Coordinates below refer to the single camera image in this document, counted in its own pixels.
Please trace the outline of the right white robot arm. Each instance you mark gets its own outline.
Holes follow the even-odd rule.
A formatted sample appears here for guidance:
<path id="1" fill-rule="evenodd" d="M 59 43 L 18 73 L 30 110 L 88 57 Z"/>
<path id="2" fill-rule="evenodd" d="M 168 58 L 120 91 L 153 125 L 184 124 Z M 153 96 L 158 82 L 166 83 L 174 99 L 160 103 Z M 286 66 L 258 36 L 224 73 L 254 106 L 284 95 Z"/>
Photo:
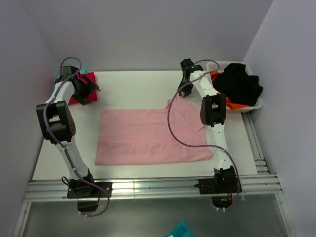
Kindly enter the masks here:
<path id="1" fill-rule="evenodd" d="M 184 59 L 180 66 L 182 80 L 177 93 L 187 97 L 191 94 L 192 89 L 196 88 L 202 98 L 200 120 L 206 128 L 206 137 L 213 139 L 208 147 L 214 149 L 214 188 L 223 193 L 236 180 L 235 165 L 227 154 L 228 148 L 224 133 L 226 97 L 213 87 L 207 78 L 209 73 L 205 72 L 197 62 L 193 63 L 190 58 Z"/>

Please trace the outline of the pink t-shirt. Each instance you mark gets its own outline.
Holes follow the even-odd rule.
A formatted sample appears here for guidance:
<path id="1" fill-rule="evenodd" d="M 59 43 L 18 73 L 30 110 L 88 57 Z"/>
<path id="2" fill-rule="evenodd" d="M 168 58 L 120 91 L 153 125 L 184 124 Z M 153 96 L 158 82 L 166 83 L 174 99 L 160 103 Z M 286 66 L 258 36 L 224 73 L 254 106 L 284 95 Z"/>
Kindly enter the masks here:
<path id="1" fill-rule="evenodd" d="M 162 109 L 101 113 L 96 165 L 152 165 L 210 159 L 199 112 L 177 96 Z"/>

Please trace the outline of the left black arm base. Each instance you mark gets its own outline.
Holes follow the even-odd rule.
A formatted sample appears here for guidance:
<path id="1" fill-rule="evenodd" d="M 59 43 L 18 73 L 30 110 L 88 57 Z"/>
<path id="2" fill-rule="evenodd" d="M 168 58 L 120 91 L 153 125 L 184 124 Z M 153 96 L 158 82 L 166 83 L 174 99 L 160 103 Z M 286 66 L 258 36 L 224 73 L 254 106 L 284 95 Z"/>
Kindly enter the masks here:
<path id="1" fill-rule="evenodd" d="M 84 177 L 84 180 L 94 184 L 92 186 L 82 180 L 67 179 L 65 176 L 61 178 L 63 184 L 68 187 L 67 199 L 77 199 L 77 208 L 80 213 L 89 214 L 97 210 L 100 199 L 109 199 L 112 194 L 112 182 L 97 182 L 95 183 L 91 174 Z"/>

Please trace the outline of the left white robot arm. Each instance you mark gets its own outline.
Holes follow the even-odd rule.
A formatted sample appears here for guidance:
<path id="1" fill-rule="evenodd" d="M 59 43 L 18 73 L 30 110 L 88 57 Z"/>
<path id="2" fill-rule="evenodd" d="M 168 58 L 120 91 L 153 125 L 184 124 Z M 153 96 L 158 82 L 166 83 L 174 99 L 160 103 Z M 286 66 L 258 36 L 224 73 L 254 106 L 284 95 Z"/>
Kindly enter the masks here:
<path id="1" fill-rule="evenodd" d="M 36 106 L 42 135 L 61 153 L 70 178 L 62 178 L 70 191 L 79 191 L 84 197 L 96 192 L 96 184 L 89 168 L 84 164 L 75 142 L 76 126 L 69 105 L 88 105 L 97 100 L 99 86 L 95 76 L 89 78 L 74 66 L 62 66 L 50 98 Z"/>

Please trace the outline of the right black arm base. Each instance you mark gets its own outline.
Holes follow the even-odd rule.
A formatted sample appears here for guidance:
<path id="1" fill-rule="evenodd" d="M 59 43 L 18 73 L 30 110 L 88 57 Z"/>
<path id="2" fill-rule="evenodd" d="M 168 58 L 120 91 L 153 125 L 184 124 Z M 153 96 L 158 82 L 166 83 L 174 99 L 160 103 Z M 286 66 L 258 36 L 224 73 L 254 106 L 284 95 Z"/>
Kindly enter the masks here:
<path id="1" fill-rule="evenodd" d="M 237 177 L 225 178 L 219 174 L 213 178 L 198 179 L 194 184 L 199 189 L 200 195 L 211 195 L 212 204 L 216 210 L 226 211 L 234 204 L 233 195 L 239 196 L 242 192 L 240 181 Z"/>

